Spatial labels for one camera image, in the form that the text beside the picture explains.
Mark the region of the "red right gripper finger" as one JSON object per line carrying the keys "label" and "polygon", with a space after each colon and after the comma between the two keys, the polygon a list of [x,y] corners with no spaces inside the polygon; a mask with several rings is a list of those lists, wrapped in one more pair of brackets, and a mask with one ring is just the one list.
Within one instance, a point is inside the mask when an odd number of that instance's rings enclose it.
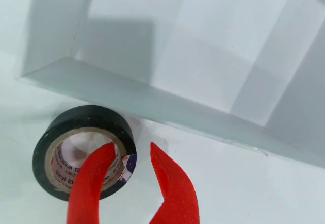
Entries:
{"label": "red right gripper finger", "polygon": [[188,175],[154,142],[150,156],[164,199],[151,223],[199,223],[198,199]]}

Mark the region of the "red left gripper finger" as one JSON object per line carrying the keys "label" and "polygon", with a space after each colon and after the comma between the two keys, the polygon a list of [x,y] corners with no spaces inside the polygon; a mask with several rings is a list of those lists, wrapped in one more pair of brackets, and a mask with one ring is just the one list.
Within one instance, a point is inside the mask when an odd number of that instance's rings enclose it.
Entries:
{"label": "red left gripper finger", "polygon": [[99,223],[101,189],[114,160],[113,142],[101,146],[86,159],[70,193],[67,223]]}

